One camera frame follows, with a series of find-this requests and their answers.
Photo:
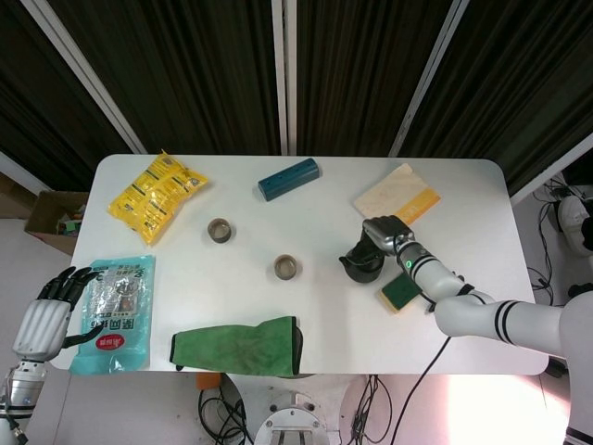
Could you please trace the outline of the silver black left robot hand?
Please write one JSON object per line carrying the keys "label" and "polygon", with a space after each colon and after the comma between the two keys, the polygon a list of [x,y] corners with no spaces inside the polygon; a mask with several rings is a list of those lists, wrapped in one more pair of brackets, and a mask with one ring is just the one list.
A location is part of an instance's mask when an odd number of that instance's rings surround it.
{"label": "silver black left robot hand", "polygon": [[62,350],[87,343],[103,331],[100,324],[86,333],[67,335],[83,290],[98,276],[91,267],[70,266],[43,286],[25,311],[12,347],[20,360],[50,362]]}

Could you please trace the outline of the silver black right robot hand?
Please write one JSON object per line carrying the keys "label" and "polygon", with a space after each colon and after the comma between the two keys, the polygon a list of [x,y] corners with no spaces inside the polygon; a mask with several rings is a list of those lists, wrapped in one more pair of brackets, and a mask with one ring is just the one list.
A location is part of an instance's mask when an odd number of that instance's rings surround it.
{"label": "silver black right robot hand", "polygon": [[395,256],[403,245],[415,240],[413,231],[394,215],[366,219],[362,230],[388,256]]}

